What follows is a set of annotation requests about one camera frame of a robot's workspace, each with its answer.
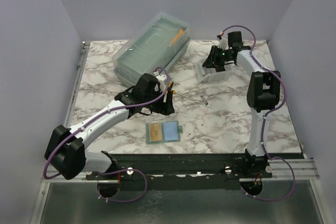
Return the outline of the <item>clear plastic storage box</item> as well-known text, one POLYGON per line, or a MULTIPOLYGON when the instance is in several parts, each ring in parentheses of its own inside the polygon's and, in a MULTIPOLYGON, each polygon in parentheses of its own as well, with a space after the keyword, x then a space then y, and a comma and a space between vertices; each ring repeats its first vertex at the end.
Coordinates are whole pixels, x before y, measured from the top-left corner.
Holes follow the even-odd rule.
POLYGON ((144 73, 152 74, 156 67, 166 71, 185 55, 190 42, 190 25, 172 15, 158 13, 112 57, 113 71, 122 85, 136 85, 144 73), (183 35, 170 42, 183 29, 183 35))

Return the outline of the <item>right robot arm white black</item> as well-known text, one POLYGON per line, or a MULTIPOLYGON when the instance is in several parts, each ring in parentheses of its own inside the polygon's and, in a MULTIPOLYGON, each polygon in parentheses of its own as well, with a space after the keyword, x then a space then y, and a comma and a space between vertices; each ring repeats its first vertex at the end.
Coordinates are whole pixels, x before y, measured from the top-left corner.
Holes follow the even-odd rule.
POLYGON ((250 77, 247 104, 251 109, 251 132, 239 171, 246 177, 255 177, 267 166, 267 135, 272 111, 280 100, 280 72, 268 71, 254 56, 253 48, 246 46, 242 33, 234 31, 217 36, 219 43, 212 46, 204 68, 226 71, 227 65, 239 65, 250 77))

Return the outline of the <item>yellow black small screwdriver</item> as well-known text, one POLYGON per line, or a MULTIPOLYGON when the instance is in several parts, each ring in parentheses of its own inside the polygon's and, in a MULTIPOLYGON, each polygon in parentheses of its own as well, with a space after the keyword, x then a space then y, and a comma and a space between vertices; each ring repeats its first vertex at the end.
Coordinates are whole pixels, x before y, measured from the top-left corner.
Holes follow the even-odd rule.
POLYGON ((174 82, 170 82, 167 93, 172 92, 173 94, 177 94, 177 92, 173 90, 173 85, 174 85, 174 82))

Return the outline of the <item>green leather card holder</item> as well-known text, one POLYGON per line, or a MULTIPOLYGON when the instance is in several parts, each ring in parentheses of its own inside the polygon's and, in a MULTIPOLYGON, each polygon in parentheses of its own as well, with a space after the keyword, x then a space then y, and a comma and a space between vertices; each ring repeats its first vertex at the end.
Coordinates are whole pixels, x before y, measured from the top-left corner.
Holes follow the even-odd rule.
POLYGON ((160 143, 170 143, 170 142, 180 142, 181 134, 183 133, 183 127, 179 124, 178 121, 168 121, 162 122, 162 132, 163 132, 163 141, 161 142, 150 142, 149 136, 149 125, 152 123, 146 124, 146 143, 147 144, 160 144, 160 143))

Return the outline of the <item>small metal clip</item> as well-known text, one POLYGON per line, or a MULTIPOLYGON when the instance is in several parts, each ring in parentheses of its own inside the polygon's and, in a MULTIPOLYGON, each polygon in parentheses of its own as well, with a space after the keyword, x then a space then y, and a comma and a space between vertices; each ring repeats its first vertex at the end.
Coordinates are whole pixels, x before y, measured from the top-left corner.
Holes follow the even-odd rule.
POLYGON ((202 96, 200 96, 200 98, 201 98, 201 100, 203 101, 203 103, 205 104, 205 105, 208 105, 208 101, 205 99, 205 97, 202 95, 202 96))

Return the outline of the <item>white card tray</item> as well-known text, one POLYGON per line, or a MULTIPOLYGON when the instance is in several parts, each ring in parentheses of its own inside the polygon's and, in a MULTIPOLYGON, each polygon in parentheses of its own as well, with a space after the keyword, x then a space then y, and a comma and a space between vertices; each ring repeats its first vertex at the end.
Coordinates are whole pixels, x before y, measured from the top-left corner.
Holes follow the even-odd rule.
POLYGON ((204 68, 202 62, 199 61, 195 64, 195 71, 197 81, 199 83, 211 83, 215 81, 224 81, 234 72, 231 65, 225 67, 225 71, 217 72, 215 68, 204 68))

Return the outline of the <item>orange tool inside box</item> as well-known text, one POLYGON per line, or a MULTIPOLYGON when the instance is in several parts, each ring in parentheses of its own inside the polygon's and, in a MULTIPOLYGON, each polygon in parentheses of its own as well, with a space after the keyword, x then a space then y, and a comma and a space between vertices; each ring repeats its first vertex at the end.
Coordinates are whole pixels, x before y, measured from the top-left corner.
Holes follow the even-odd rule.
POLYGON ((170 42, 169 46, 172 46, 184 33, 184 30, 180 28, 177 35, 173 38, 173 40, 170 42))

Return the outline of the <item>black front mounting rail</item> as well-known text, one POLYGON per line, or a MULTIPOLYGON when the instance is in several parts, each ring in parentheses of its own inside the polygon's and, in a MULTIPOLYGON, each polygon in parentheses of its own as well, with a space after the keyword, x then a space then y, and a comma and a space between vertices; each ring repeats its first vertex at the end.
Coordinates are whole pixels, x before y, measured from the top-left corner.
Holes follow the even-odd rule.
POLYGON ((140 170, 149 190, 239 190, 240 181, 271 178, 264 158, 244 154, 114 154, 113 171, 140 170))

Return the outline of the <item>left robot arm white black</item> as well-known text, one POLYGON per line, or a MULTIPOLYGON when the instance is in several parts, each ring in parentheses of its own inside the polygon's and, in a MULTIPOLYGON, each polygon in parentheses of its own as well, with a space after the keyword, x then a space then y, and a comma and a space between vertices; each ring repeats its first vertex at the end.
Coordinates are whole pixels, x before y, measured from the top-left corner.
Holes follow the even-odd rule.
POLYGON ((66 180, 73 179, 81 172, 98 172, 104 179, 116 175, 116 166, 106 151, 89 153, 88 147, 103 133, 115 125, 131 118, 142 109, 150 113, 170 115, 173 107, 173 91, 168 74, 143 74, 136 85, 118 93, 101 111, 81 123, 65 127, 57 126, 50 137, 44 158, 45 179, 49 165, 66 180))

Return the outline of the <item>gold card in holder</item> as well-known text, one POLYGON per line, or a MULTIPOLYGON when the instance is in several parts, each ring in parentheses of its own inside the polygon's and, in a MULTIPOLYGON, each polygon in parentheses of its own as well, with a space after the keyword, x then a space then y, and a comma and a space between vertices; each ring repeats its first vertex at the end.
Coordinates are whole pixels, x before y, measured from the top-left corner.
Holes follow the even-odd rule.
POLYGON ((149 125, 150 142, 163 141, 163 132, 161 123, 152 123, 149 125))

